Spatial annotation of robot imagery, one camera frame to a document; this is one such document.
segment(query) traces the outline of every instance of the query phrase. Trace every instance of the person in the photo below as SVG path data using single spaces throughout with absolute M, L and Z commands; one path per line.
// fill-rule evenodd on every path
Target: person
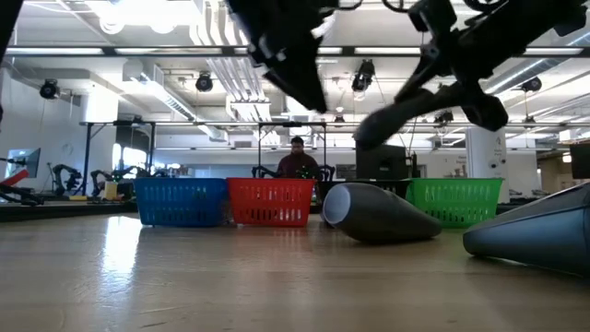
M 317 162 L 304 151 L 303 139 L 295 136 L 291 139 L 291 153 L 284 157 L 278 164 L 277 174 L 282 178 L 299 178 L 303 169 L 316 173 Z

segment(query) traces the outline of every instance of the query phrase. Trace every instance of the red basket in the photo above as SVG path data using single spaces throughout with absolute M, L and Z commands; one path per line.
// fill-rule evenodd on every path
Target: red basket
M 315 180 L 229 178 L 237 224 L 304 227 Z

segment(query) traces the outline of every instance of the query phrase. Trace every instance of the plastic basket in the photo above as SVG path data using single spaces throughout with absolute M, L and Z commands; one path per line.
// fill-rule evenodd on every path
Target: plastic basket
M 234 222 L 243 225 L 304 227 L 315 180 L 230 178 Z
M 494 218 L 502 179 L 412 179 L 406 200 L 442 222 L 465 228 Z
M 381 180 L 381 181 L 326 181 L 317 183 L 319 192 L 320 202 L 324 202 L 325 197 L 332 187 L 337 184 L 372 184 L 380 187 L 383 190 L 390 191 L 397 194 L 400 197 L 406 197 L 407 187 L 410 184 L 410 180 Z
M 212 227 L 228 218 L 224 179 L 142 178 L 134 185 L 145 225 Z

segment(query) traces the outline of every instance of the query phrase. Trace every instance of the green basket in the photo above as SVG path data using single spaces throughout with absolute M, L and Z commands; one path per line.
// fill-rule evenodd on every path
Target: green basket
M 494 218 L 502 179 L 412 179 L 406 200 L 442 222 L 465 228 Z

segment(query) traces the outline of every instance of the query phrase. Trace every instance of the gray cone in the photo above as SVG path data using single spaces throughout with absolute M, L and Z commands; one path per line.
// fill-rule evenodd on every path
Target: gray cone
M 395 194 L 370 184 L 339 184 L 324 200 L 324 218 L 364 243 L 430 239 L 441 223 Z
M 590 184 L 479 223 L 463 245 L 472 255 L 590 276 Z

